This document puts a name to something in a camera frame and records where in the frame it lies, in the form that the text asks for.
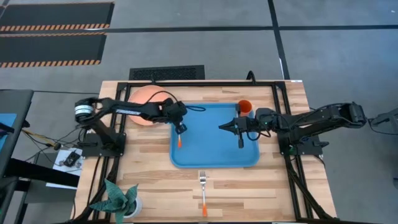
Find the blue object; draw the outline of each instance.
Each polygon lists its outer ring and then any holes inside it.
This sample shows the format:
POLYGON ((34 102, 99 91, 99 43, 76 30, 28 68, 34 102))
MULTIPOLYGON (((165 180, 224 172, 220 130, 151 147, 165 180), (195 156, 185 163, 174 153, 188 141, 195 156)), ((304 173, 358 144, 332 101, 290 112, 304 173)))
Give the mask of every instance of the blue object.
MULTIPOLYGON (((188 130, 181 134, 182 147, 178 148, 178 134, 172 125, 170 159, 179 168, 227 168, 250 167, 259 160, 257 141, 243 134, 244 147, 238 147, 238 137, 218 128, 236 117, 234 103, 195 104, 206 111, 192 111, 184 116, 188 130)), ((251 138, 257 133, 249 133, 251 138)))
MULTIPOLYGON (((17 114, 0 114, 0 122, 9 127, 12 127, 16 118, 17 118, 17 114)), ((0 137, 0 151, 1 151, 4 143, 6 142, 7 136, 8 136, 8 134, 3 137, 0 137)))

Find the black floor mat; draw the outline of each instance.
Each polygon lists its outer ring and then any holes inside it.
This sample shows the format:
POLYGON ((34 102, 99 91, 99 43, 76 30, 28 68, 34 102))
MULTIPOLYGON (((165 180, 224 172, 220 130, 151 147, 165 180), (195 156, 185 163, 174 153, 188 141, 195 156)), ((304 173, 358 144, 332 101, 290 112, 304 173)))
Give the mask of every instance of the black floor mat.
POLYGON ((105 40, 104 32, 0 35, 0 67, 97 65, 105 40))
POLYGON ((8 5, 0 31, 107 28, 113 2, 8 5))
POLYGON ((204 80, 205 66, 130 68, 129 80, 204 80))

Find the orange object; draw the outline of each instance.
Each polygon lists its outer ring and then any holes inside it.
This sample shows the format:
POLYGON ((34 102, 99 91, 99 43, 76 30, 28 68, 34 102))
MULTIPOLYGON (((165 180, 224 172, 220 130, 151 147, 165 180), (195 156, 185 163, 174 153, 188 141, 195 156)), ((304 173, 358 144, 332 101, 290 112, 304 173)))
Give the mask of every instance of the orange object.
MULTIPOLYGON (((157 85, 143 86, 130 96, 129 102, 144 104, 153 94, 157 93, 158 91, 164 90, 164 88, 157 85)), ((154 97, 152 97, 152 99, 150 99, 150 102, 161 102, 169 97, 170 96, 167 93, 158 93, 154 97)), ((152 121, 144 120, 140 116, 129 115, 129 118, 132 119, 133 122, 144 126, 150 126, 154 124, 152 121)))
POLYGON ((206 204, 203 204, 203 209, 202 209, 203 217, 207 217, 207 207, 206 204))
POLYGON ((181 135, 178 135, 178 147, 182 147, 181 135))
POLYGON ((241 116, 249 115, 250 111, 252 110, 252 105, 248 100, 241 100, 238 102, 239 106, 241 107, 241 116))

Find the orange handle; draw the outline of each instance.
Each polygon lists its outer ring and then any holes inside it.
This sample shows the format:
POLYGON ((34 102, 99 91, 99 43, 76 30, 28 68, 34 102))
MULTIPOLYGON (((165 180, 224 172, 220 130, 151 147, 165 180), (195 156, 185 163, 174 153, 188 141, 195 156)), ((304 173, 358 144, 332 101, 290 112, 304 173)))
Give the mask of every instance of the orange handle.
POLYGON ((206 208, 206 204, 203 204, 203 217, 207 217, 207 208, 206 208))

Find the floor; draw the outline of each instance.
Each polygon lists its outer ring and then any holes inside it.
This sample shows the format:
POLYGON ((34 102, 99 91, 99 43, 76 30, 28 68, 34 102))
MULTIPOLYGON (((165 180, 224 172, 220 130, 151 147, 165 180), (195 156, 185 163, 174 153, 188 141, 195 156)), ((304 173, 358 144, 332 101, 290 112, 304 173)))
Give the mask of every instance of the floor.
MULTIPOLYGON (((98 0, 10 0, 15 3, 98 0)), ((280 26, 348 26, 351 30, 282 30, 283 75, 303 80, 310 106, 355 101, 367 117, 397 107, 398 24, 395 0, 277 0, 280 26), (368 26, 368 29, 356 29, 368 26)), ((117 0, 111 28, 178 26, 272 26, 265 0, 117 0)), ((117 33, 107 37, 98 66, 3 68, 0 88, 99 92, 103 80, 126 80, 129 68, 205 65, 207 79, 283 79, 274 31, 117 33)), ((58 138, 73 129, 73 104, 90 95, 35 93, 27 120, 31 130, 58 138)), ((389 126, 381 126, 388 132, 389 126)), ((396 223, 398 176, 396 136, 362 129, 322 134, 328 179, 342 220, 396 223)), ((37 148, 21 136, 13 157, 37 148)), ((16 193, 5 223, 14 220, 16 193)), ((68 219, 72 199, 29 205, 24 223, 68 219)))

